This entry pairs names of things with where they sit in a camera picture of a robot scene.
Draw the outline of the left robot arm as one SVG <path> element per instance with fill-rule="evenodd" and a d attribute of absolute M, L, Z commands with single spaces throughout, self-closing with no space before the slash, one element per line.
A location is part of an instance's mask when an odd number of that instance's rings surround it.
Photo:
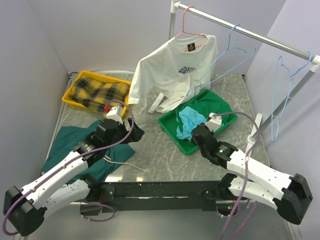
<path fill-rule="evenodd" d="M 4 197 L 3 233 L 28 236 L 49 215 L 72 202 L 98 205 L 103 192 L 98 180 L 85 174 L 73 183 L 69 181 L 101 160 L 108 149 L 141 140 L 145 132 L 133 118 L 127 121 L 130 129 L 126 129 L 122 122 L 104 119 L 51 170 L 22 188 L 12 186 L 8 189 Z M 13 225 L 15 232 L 7 231 L 7 222 Z"/>

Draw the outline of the light blue t shirt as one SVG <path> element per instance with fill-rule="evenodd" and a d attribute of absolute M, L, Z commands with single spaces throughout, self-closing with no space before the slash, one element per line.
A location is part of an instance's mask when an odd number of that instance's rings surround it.
<path fill-rule="evenodd" d="M 186 106 L 176 114 L 176 121 L 178 122 L 176 137 L 179 140 L 188 140 L 190 142 L 192 130 L 198 125 L 206 123 L 207 119 L 193 108 Z"/>

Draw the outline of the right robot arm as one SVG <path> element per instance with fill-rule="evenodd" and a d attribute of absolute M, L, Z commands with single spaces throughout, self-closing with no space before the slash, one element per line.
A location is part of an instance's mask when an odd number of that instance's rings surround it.
<path fill-rule="evenodd" d="M 228 200 L 242 195 L 275 209 L 292 224 L 301 224 L 313 200 L 303 175 L 282 173 L 253 158 L 245 161 L 246 155 L 242 150 L 227 142 L 217 141 L 204 124 L 192 130 L 191 135 L 204 158 L 230 171 L 219 184 L 222 198 Z"/>

